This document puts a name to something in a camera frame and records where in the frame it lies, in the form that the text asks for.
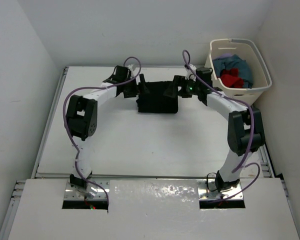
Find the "black t shirt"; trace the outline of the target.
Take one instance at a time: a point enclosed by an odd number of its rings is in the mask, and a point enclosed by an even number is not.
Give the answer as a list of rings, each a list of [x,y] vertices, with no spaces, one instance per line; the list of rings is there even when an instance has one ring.
[[[143,114],[176,114],[179,110],[178,98],[164,95],[170,81],[139,83],[137,110]]]

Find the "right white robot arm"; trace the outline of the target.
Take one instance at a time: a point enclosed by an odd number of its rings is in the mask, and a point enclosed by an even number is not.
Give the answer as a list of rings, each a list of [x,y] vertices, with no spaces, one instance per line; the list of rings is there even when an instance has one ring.
[[[265,143],[262,115],[259,109],[213,87],[212,68],[196,68],[192,64],[185,68],[187,75],[175,75],[163,94],[170,98],[197,96],[200,102],[227,120],[229,152],[214,179],[216,190],[225,191],[239,183],[247,159]]]

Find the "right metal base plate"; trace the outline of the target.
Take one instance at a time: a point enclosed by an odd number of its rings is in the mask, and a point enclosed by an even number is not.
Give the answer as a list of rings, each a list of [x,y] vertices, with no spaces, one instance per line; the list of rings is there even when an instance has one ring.
[[[200,201],[214,201],[214,200],[227,200],[227,201],[243,201],[244,196],[242,193],[242,186],[238,183],[226,190],[218,192],[215,186],[214,179],[197,181],[198,197]]]

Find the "cream laundry basket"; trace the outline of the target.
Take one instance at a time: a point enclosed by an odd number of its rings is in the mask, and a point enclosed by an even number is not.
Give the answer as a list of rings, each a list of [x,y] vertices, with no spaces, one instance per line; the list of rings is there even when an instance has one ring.
[[[212,40],[205,67],[212,69],[213,87],[250,105],[272,86],[262,55],[248,39]]]

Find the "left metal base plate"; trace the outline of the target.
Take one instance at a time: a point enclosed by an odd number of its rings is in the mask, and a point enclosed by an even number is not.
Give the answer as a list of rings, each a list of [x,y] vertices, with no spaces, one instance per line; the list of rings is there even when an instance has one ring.
[[[63,199],[65,201],[78,201],[84,200],[84,198],[88,200],[96,200],[96,201],[106,201],[107,196],[110,191],[109,188],[105,188],[105,190],[101,189],[98,186],[88,184],[86,188],[82,188],[70,183],[66,184]]]

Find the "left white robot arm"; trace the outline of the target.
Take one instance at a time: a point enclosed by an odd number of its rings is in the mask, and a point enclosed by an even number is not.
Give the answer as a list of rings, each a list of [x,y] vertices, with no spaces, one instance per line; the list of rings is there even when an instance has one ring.
[[[140,71],[135,73],[136,67],[117,65],[110,77],[102,81],[100,86],[83,86],[72,90],[65,98],[62,106],[64,128],[72,146],[76,150],[74,157],[74,173],[69,177],[70,184],[85,189],[92,181],[91,164],[88,157],[90,140],[97,130],[98,108],[123,93],[129,97],[138,94],[136,78]]]

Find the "red shirt in basket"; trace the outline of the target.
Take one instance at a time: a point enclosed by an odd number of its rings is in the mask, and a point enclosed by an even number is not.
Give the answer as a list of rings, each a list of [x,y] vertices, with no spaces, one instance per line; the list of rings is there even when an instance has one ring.
[[[223,69],[220,73],[220,79],[224,86],[228,88],[243,88],[244,80],[239,77],[239,69]]]

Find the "lilac cloth in basket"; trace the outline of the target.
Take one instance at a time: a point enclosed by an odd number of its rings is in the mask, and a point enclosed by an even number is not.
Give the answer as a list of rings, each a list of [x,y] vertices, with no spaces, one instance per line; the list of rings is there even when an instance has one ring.
[[[232,53],[224,53],[224,54],[218,56],[218,58],[223,59],[223,58],[230,58],[232,56],[233,56]]]

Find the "metal base plate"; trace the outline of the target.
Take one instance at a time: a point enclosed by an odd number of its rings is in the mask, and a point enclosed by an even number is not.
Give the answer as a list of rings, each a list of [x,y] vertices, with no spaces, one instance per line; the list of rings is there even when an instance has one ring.
[[[96,201],[106,201],[107,196],[110,191],[109,188],[105,188],[105,190],[101,189],[98,186],[88,184],[86,188],[82,188],[70,183],[66,184],[63,199],[65,201],[78,201],[84,200],[84,198],[88,200],[96,200]]]
[[[214,201],[214,200],[227,200],[227,201],[243,201],[244,196],[242,193],[242,186],[238,183],[226,190],[218,192],[215,186],[214,179],[197,181],[198,197],[200,201]]]

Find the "blue shirt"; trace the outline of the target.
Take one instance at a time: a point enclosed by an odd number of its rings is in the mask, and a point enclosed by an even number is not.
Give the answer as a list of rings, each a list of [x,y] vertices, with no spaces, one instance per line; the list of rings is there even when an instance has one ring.
[[[251,89],[253,87],[253,74],[246,60],[241,59],[238,55],[233,54],[232,57],[215,58],[212,60],[214,72],[220,79],[221,71],[226,69],[238,68],[239,77],[243,79],[244,84],[242,89]]]

